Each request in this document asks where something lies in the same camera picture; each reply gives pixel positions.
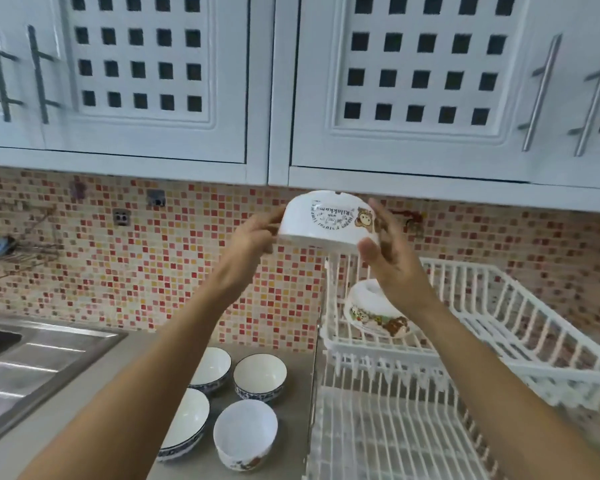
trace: hand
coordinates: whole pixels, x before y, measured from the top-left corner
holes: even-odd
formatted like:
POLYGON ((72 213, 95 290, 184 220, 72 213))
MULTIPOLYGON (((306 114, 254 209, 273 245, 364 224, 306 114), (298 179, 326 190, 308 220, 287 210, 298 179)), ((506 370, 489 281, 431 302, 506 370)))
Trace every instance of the hand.
POLYGON ((370 199, 369 205, 381 222, 380 247, 367 237, 358 243, 360 256, 371 266, 392 305, 417 324, 441 302, 429 284, 420 259, 402 233, 402 226, 380 202, 370 199))
POLYGON ((263 254, 273 252, 285 206, 254 214, 233 231, 229 246, 212 274, 214 285, 233 303, 252 281, 263 254))

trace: left hand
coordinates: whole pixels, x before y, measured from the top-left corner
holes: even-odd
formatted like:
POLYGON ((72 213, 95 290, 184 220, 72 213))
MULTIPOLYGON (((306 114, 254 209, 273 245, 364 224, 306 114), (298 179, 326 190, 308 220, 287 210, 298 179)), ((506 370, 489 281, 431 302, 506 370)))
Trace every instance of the left hand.
POLYGON ((212 273, 212 280, 233 303, 253 279, 263 254, 273 252, 273 243, 285 206, 276 207, 266 214, 254 214, 238 226, 229 246, 220 257, 212 273))

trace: stainless steel sink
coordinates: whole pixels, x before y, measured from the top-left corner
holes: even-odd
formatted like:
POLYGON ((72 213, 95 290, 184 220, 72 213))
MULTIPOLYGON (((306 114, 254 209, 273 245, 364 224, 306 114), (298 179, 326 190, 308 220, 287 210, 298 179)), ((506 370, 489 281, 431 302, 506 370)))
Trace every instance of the stainless steel sink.
POLYGON ((0 436, 126 336, 0 316, 0 436))

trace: forearm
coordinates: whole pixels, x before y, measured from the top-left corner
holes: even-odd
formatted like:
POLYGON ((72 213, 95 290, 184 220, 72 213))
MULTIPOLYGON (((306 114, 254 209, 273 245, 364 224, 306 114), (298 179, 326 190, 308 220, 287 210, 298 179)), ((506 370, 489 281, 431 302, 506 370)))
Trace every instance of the forearm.
POLYGON ((511 480, 600 480, 600 458, 444 306, 417 320, 511 480))
POLYGON ((218 318, 230 303, 213 281, 32 461, 20 480, 144 479, 218 318))

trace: ceramic bowl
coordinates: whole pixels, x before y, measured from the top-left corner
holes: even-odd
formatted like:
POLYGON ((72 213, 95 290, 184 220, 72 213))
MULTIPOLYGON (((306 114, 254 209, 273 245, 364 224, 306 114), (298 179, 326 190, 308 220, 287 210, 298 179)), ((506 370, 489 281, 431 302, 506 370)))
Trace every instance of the ceramic bowl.
POLYGON ((203 392, 187 389, 158 452, 158 461, 172 460, 200 441, 209 418, 209 400, 203 392))
POLYGON ((233 370, 235 392, 243 399, 268 402, 279 396, 287 378, 287 366, 275 355, 254 354, 233 370))
POLYGON ((402 339, 416 329, 385 297, 377 280, 362 280, 351 287, 344 316, 357 329, 391 339, 402 339))
POLYGON ((365 237, 378 243, 376 214, 355 195, 316 190, 293 198, 278 235, 300 246, 344 254, 357 253, 365 237))
POLYGON ((217 347, 207 347, 189 387, 209 394, 229 379, 231 355, 217 347))
POLYGON ((267 404, 254 399, 233 403, 222 411, 214 427, 220 461, 237 472, 256 468, 271 450, 278 418, 267 404))

